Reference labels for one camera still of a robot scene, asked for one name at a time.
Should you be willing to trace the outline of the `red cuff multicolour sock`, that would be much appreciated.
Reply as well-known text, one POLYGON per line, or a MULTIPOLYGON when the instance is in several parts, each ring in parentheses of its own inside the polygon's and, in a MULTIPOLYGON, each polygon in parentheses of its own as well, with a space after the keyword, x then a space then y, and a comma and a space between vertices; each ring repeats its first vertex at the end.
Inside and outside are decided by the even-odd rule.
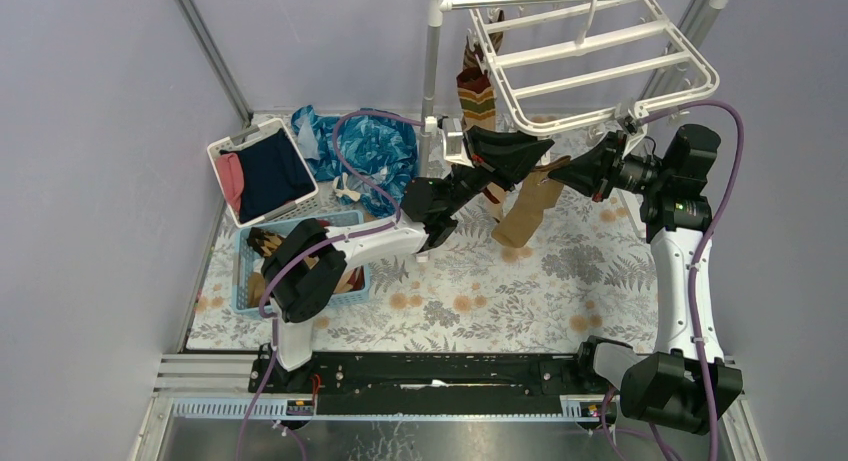
POLYGON ((456 83, 463 128, 495 131, 496 99, 488 76, 479 67, 468 67, 457 75, 456 83))
POLYGON ((497 223, 500 223, 504 217, 504 201, 507 192, 499 185, 490 183, 482 191, 482 194, 485 199, 487 211, 497 223))

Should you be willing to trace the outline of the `tan brown cuff sock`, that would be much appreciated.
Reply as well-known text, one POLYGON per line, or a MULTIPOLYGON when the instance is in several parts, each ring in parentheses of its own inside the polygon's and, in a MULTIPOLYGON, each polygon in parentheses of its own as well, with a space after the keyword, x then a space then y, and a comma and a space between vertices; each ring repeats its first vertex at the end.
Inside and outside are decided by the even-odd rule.
POLYGON ((508 248, 524 247, 541 225, 544 214, 556 206, 564 185, 549 177, 555 169, 567 166, 570 156, 534 168, 521 183, 512 208, 492 231, 492 238, 508 248))

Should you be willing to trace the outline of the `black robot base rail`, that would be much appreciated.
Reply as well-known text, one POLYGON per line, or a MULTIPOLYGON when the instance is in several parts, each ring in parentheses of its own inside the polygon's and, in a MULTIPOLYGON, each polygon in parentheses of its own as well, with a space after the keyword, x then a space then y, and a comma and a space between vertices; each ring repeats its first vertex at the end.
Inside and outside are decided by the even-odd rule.
POLYGON ((609 384, 574 355, 318 352, 287 371, 262 347, 250 393, 304 394, 320 415, 559 415, 560 399, 609 384))

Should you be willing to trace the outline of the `silver white drying rack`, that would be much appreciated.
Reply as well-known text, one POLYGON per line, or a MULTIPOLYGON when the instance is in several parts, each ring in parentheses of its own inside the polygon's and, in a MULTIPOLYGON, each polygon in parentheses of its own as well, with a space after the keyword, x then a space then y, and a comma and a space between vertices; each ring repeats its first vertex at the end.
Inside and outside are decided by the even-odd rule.
POLYGON ((473 22, 469 39, 477 41, 483 49, 483 73, 488 76, 494 91, 503 98, 511 120, 520 132, 546 136, 615 121, 614 111, 617 105, 549 121, 534 121, 526 115, 520 102, 523 99, 573 90, 643 72, 652 75, 643 95, 636 101, 638 106, 648 113, 642 119, 646 127, 653 121, 675 116, 689 108, 710 106, 713 102, 709 97, 718 87, 719 76, 698 52, 700 40, 697 34, 699 29, 711 27, 727 1, 428 0, 421 117, 424 119, 433 116, 434 112, 439 41, 444 15, 458 10, 469 11, 473 22), (588 33, 597 12, 633 2, 646 6, 649 14, 647 21, 601 34, 588 33), (492 40, 486 27, 491 13, 497 9, 505 12, 506 19, 497 24, 503 33, 580 15, 585 16, 586 20, 572 41, 501 54, 498 51, 500 37, 492 40), (520 88, 512 86, 506 75, 510 68, 576 58, 656 36, 667 38, 667 51, 660 56, 635 63, 520 88))

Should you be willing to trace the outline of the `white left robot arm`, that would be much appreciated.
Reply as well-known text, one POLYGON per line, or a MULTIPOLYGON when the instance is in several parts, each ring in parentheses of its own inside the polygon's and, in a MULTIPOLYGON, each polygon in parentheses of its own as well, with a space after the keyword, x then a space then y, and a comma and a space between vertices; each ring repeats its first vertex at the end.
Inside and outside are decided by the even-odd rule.
POLYGON ((273 304, 272 379, 288 392, 309 382, 314 318, 328 305, 343 275, 372 262, 427 253, 455 231, 455 214, 489 185, 510 190, 523 181, 554 142, 523 132, 463 129, 455 119, 438 130, 450 172, 416 177, 396 215, 351 226, 300 221, 264 261, 265 301, 273 304))

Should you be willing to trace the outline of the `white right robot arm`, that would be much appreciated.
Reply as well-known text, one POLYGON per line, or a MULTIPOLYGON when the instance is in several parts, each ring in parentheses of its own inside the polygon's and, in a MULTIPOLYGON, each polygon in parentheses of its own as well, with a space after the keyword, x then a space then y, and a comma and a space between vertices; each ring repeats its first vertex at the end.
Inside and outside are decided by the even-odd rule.
POLYGON ((613 189, 641 196, 658 289, 655 347, 640 356, 626 343, 590 336, 573 377, 589 393, 616 387, 628 418, 704 435, 743 391, 716 336, 708 275, 714 214, 702 190, 721 138, 686 124, 663 156, 626 154, 626 141, 624 132, 610 132, 548 176, 594 201, 613 189))

